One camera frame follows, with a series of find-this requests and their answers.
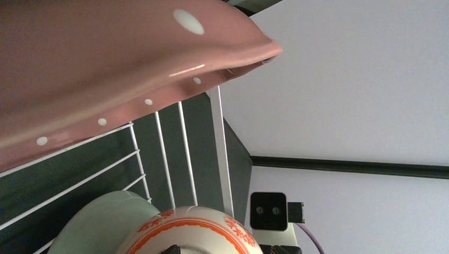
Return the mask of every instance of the white wall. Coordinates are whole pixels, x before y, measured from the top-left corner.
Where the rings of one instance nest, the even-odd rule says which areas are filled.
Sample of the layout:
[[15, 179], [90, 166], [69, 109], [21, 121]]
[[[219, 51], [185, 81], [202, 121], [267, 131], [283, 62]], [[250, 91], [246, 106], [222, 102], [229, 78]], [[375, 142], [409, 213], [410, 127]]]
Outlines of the white wall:
[[[326, 253], [449, 253], [448, 180], [253, 167], [249, 191], [305, 202], [306, 226]], [[249, 211], [246, 220], [250, 228]], [[296, 234], [304, 254], [318, 253]]]
[[283, 0], [284, 52], [222, 85], [252, 155], [449, 166], [449, 1]]

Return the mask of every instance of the pink bowl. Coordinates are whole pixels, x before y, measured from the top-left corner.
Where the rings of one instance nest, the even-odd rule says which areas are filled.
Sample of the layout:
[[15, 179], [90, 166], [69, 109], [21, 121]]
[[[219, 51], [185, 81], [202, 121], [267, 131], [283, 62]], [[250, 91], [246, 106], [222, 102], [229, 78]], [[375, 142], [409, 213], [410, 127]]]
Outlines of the pink bowl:
[[203, 93], [282, 51], [219, 0], [12, 2], [0, 10], [0, 172]]

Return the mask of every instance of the orange floral pattern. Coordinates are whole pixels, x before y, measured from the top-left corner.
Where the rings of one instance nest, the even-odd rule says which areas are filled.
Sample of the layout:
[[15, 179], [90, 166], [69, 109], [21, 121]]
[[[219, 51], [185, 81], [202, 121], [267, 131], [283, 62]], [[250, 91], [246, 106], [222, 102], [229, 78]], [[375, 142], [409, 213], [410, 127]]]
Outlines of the orange floral pattern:
[[164, 212], [159, 213], [158, 215], [155, 215], [152, 217], [149, 221], [145, 222], [138, 230], [137, 232], [142, 232], [144, 230], [149, 229], [152, 226], [158, 225], [160, 222], [162, 222], [164, 219], [170, 217], [172, 214], [174, 214], [175, 211], [173, 209], [166, 210]]
[[247, 244], [255, 247], [256, 241], [254, 240], [253, 236], [249, 233], [249, 231], [238, 221], [234, 220], [228, 215], [223, 216], [224, 222], [228, 227], [230, 227], [233, 232], [236, 234], [237, 237], [244, 240]]

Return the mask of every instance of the orange patterned bowl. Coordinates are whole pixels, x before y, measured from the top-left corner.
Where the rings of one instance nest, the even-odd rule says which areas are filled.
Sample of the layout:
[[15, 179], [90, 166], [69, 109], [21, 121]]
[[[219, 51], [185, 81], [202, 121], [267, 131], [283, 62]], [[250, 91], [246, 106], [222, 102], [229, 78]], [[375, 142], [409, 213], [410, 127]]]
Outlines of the orange patterned bowl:
[[154, 216], [130, 235], [116, 254], [160, 253], [174, 244], [183, 254], [262, 254], [238, 221], [200, 206], [179, 207]]

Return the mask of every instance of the white ceiling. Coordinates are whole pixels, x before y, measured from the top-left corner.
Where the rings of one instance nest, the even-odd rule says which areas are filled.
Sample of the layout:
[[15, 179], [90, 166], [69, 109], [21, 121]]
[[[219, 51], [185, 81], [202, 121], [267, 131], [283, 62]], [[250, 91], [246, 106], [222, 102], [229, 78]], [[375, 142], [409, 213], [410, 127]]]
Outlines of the white ceiling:
[[449, 166], [449, 1], [284, 0], [284, 52], [222, 87], [252, 155]]

